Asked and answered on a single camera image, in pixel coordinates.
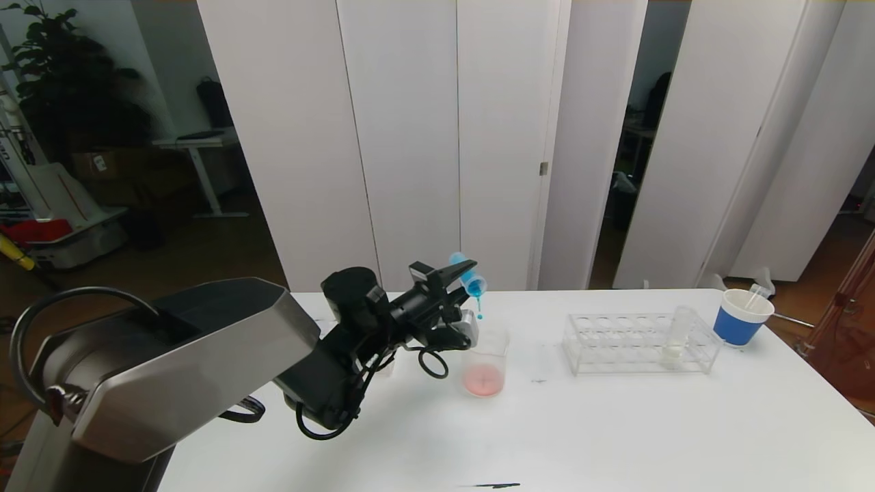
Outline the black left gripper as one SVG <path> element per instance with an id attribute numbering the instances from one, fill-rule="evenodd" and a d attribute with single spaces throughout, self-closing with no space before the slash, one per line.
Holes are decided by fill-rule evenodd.
<path id="1" fill-rule="evenodd" d="M 460 305 L 471 297 L 463 286 L 471 282 L 476 265 L 475 260 L 462 260 L 436 269 L 420 261 L 413 262 L 409 271 L 414 286 L 392 301 L 398 311 L 396 317 L 411 324 L 461 320 Z M 455 282 L 460 287 L 448 290 Z"/>

